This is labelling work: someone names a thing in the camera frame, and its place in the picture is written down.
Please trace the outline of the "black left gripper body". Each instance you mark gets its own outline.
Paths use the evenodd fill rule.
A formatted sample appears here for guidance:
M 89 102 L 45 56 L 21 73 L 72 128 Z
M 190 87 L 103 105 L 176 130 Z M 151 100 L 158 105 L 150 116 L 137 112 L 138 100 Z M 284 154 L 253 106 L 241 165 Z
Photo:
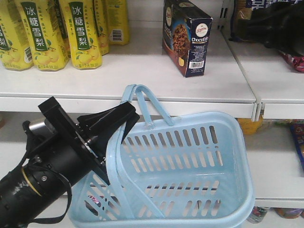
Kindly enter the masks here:
M 55 97 L 38 105 L 45 120 L 34 127 L 25 121 L 27 135 L 22 175 L 34 185 L 74 185 L 90 171 L 109 183 L 105 150 L 111 137 L 111 126 L 105 124 L 110 110 L 82 115 L 75 123 Z

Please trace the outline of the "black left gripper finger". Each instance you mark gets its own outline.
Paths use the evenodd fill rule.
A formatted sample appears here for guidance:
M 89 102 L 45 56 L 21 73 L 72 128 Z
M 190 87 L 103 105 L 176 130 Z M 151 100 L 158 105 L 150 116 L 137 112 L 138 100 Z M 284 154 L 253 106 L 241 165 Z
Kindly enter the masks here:
M 125 125 L 125 129 L 124 129 L 124 133 L 123 133 L 123 137 L 122 137 L 122 141 L 123 142 L 126 138 L 126 136 L 128 135 L 128 133 L 132 130 L 132 128 L 134 127 L 134 125 L 138 122 L 138 120 L 140 119 L 140 116 L 138 114 L 133 114 L 127 121 L 126 121 L 126 125 Z
M 82 115 L 77 118 L 85 138 L 91 140 L 89 147 L 94 152 L 105 152 L 112 135 L 135 114 L 135 107 L 124 102 L 103 112 Z

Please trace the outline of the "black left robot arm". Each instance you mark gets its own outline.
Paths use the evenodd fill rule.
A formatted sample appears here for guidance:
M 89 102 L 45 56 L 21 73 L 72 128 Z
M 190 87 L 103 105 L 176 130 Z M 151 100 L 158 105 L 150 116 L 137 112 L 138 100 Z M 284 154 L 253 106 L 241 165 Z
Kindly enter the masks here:
M 30 223 L 55 224 L 63 216 L 39 215 L 61 195 L 93 171 L 106 183 L 106 148 L 122 125 L 129 131 L 139 119 L 136 109 L 124 102 L 109 110 L 82 115 L 74 122 L 51 97 L 39 105 L 48 134 L 40 134 L 28 121 L 26 153 L 20 163 L 0 181 L 0 225 L 25 228 Z

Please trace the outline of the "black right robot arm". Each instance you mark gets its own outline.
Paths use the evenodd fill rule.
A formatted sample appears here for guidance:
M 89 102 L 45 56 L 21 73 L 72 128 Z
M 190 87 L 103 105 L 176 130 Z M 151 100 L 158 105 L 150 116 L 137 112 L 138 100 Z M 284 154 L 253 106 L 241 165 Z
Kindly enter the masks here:
M 259 99 L 228 43 L 256 43 L 280 52 L 294 66 L 304 62 L 304 5 L 294 0 L 235 0 L 230 7 L 230 35 L 224 38 L 207 1 L 166 0 L 159 32 L 148 23 L 151 5 L 140 4 L 124 74 L 146 83 L 177 114 L 225 112 L 254 118 Z

